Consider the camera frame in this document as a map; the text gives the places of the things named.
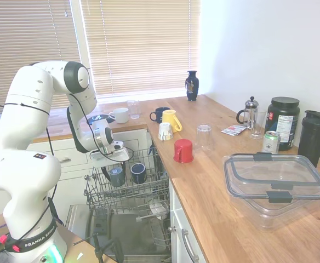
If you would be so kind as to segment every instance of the venetian blind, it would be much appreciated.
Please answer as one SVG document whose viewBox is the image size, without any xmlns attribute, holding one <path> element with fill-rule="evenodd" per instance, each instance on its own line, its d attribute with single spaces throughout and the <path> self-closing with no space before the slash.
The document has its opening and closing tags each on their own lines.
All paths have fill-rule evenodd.
<svg viewBox="0 0 320 263">
<path fill-rule="evenodd" d="M 69 1 L 0 0 L 0 104 L 19 68 L 48 60 L 80 62 Z M 54 96 L 52 108 L 66 105 Z"/>
<path fill-rule="evenodd" d="M 81 0 L 99 96 L 183 89 L 198 65 L 199 0 Z"/>
</svg>

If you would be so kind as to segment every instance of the green light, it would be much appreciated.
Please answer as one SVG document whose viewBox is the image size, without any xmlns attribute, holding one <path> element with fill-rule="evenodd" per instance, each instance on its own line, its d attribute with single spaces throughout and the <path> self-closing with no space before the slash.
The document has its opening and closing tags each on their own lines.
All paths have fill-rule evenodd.
<svg viewBox="0 0 320 263">
<path fill-rule="evenodd" d="M 55 245 L 51 245 L 49 247 L 49 250 L 50 250 L 50 253 L 51 253 L 52 258 L 54 260 L 54 263 L 63 263 L 64 262 Z"/>
</svg>

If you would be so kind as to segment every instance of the white mug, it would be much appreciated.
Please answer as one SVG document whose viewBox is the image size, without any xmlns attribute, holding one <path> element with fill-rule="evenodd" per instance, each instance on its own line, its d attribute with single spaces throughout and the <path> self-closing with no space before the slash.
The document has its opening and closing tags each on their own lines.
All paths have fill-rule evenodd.
<svg viewBox="0 0 320 263">
<path fill-rule="evenodd" d="M 158 138 L 161 141 L 167 141 L 167 140 L 171 140 L 173 138 L 171 124 L 169 122 L 160 123 Z"/>
<path fill-rule="evenodd" d="M 117 123 L 126 123 L 128 122 L 128 108 L 116 108 L 109 113 L 109 117 L 114 119 Z"/>
</svg>

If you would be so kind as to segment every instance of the countertop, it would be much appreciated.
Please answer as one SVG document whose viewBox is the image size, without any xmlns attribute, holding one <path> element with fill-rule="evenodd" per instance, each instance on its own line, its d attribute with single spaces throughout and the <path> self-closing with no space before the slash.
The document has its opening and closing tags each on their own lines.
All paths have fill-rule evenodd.
<svg viewBox="0 0 320 263">
<path fill-rule="evenodd" d="M 4 218 L 0 215 L 0 226 L 5 224 Z M 92 247 L 87 242 L 82 242 L 77 245 L 73 245 L 74 243 L 80 241 L 81 239 L 64 228 L 63 226 L 58 224 L 58 231 L 64 241 L 67 244 L 67 252 L 65 255 L 64 262 L 68 263 L 98 263 L 98 259 L 95 257 L 94 254 L 94 247 Z M 0 228 L 0 236 L 8 233 L 8 228 L 3 227 Z M 103 256 L 104 263 L 116 263 L 116 261 L 112 260 L 110 257 L 104 255 Z"/>
<path fill-rule="evenodd" d="M 125 104 L 106 105 L 104 111 L 121 106 Z M 159 124 L 148 117 L 157 107 L 177 111 L 183 131 L 175 133 L 173 140 L 158 139 Z M 320 208 L 287 226 L 267 232 L 255 228 L 230 202 L 222 168 L 223 156 L 259 152 L 262 145 L 262 140 L 250 139 L 248 131 L 238 136 L 221 133 L 236 124 L 233 111 L 205 95 L 198 96 L 197 101 L 187 101 L 186 97 L 143 101 L 141 110 L 141 118 L 110 126 L 114 132 L 148 128 L 207 262 L 320 262 Z M 55 119 L 49 121 L 48 127 L 52 139 L 71 138 L 66 117 L 61 115 Z M 175 162 L 174 142 L 178 139 L 195 142 L 196 128 L 203 123 L 212 126 L 214 153 L 210 157 L 195 156 L 188 164 Z M 43 134 L 36 141 L 44 140 L 47 138 Z M 296 154 L 297 148 L 285 153 Z"/>
</svg>

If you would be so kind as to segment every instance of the mug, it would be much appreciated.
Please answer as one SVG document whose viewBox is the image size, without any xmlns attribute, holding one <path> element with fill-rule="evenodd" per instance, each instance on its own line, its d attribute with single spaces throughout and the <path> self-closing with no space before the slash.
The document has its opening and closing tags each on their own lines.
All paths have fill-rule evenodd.
<svg viewBox="0 0 320 263">
<path fill-rule="evenodd" d="M 147 180 L 147 175 L 145 173 L 145 166 L 142 163 L 135 163 L 131 167 L 131 173 L 132 173 L 132 181 L 134 181 L 136 184 L 140 185 Z"/>
<path fill-rule="evenodd" d="M 109 117 L 114 119 L 117 123 L 125 123 L 128 122 L 128 108 L 116 108 L 112 112 L 109 113 Z"/>
<path fill-rule="evenodd" d="M 173 133 L 180 132 L 182 130 L 182 125 L 175 114 L 176 111 L 174 110 L 166 110 L 162 113 L 162 122 L 169 122 Z"/>
<path fill-rule="evenodd" d="M 149 118 L 153 121 L 153 122 L 157 122 L 157 123 L 161 123 L 162 122 L 162 112 L 166 111 L 166 110 L 170 110 L 170 108 L 168 107 L 160 107 L 155 109 L 155 111 L 153 111 L 152 113 L 150 113 Z"/>
<path fill-rule="evenodd" d="M 110 183 L 113 187 L 123 186 L 126 182 L 125 173 L 121 167 L 114 167 L 109 172 Z"/>
<path fill-rule="evenodd" d="M 193 143 L 187 139 L 175 142 L 175 156 L 173 159 L 179 163 L 190 163 L 193 161 Z"/>
<path fill-rule="evenodd" d="M 159 125 L 159 139 L 162 141 L 171 140 L 173 138 L 171 124 L 168 122 L 160 123 Z"/>
</svg>

